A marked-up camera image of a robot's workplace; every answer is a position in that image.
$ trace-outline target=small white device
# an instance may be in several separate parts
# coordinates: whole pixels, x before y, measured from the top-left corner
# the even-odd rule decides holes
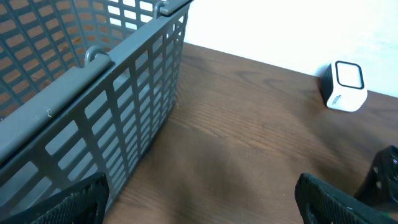
[[[368,97],[362,69],[355,63],[335,61],[321,79],[321,94],[331,109],[354,112]]]

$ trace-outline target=wooden table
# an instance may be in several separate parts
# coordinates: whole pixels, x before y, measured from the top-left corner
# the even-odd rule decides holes
[[[398,99],[328,110],[317,80],[185,44],[176,105],[105,223],[302,223],[302,172],[352,194],[398,145]]]

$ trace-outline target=brown wooden surface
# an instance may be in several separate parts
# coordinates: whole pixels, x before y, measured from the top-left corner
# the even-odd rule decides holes
[[[177,102],[105,223],[302,223],[302,172],[352,194],[398,145],[398,99],[328,110],[317,78],[185,44]]]

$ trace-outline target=gray plastic crate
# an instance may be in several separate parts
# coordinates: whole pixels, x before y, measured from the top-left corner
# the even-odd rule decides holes
[[[19,107],[0,122],[0,220],[96,171],[109,208],[174,103],[189,4],[0,3],[0,109]]]

